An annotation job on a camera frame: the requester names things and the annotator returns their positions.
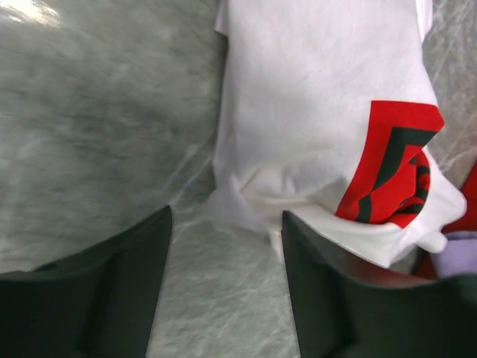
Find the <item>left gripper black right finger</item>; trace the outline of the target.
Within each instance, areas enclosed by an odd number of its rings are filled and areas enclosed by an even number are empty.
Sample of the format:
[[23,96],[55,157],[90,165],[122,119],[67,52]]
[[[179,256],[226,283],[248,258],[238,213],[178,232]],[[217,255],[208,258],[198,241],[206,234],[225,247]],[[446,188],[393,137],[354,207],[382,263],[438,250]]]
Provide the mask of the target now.
[[476,276],[424,280],[381,268],[282,216],[302,357],[474,357]]

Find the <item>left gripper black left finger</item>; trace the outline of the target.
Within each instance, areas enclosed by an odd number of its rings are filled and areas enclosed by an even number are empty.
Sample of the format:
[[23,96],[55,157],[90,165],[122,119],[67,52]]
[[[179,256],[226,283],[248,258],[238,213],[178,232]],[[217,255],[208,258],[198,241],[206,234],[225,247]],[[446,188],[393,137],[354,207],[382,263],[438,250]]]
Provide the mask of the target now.
[[144,357],[172,237],[164,207],[31,271],[1,275],[3,357]]

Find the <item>white t shirt red print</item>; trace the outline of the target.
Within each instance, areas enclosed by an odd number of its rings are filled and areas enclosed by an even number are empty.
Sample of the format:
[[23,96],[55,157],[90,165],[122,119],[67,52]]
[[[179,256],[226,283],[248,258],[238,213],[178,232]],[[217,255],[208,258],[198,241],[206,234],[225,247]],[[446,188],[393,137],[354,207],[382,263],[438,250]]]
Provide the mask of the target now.
[[378,266],[441,252],[463,195],[428,143],[430,1],[222,1],[228,40],[209,216],[280,250],[286,210]]

